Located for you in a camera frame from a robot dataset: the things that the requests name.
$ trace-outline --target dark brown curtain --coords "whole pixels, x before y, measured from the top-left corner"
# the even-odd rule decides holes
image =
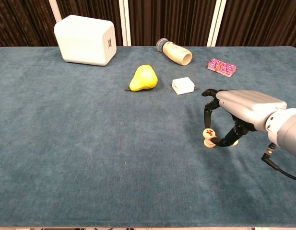
[[[57,46],[48,0],[0,0],[0,46]]]
[[[216,45],[296,47],[296,0],[227,0]]]
[[[111,21],[115,26],[116,43],[123,45],[119,0],[57,0],[62,19],[70,14]]]
[[[216,0],[129,0],[132,46],[206,46]]]

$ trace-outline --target pink package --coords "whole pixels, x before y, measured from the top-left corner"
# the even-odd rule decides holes
[[[213,58],[208,64],[207,68],[217,73],[231,77],[236,71],[236,66],[227,62]]]

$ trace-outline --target table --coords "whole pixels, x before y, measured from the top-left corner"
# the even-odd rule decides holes
[[[149,46],[118,47],[107,66],[67,63],[58,47],[0,47],[0,227],[296,227],[296,181],[260,160],[270,143],[203,145],[208,89],[253,89],[296,108],[296,48],[188,47],[179,66]],[[231,77],[206,68],[237,66]],[[159,81],[127,92],[138,66]],[[193,93],[176,95],[173,79]],[[213,128],[234,125],[219,108]],[[296,157],[272,160],[296,176]]]

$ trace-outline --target plastic bottle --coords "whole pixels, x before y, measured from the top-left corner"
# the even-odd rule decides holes
[[[156,49],[182,66],[188,65],[192,59],[192,53],[188,49],[178,46],[166,38],[157,41]]]

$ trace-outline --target white power adapter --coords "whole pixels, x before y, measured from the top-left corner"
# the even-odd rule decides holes
[[[195,84],[189,79],[189,77],[178,78],[172,80],[172,88],[177,95],[194,92]]]

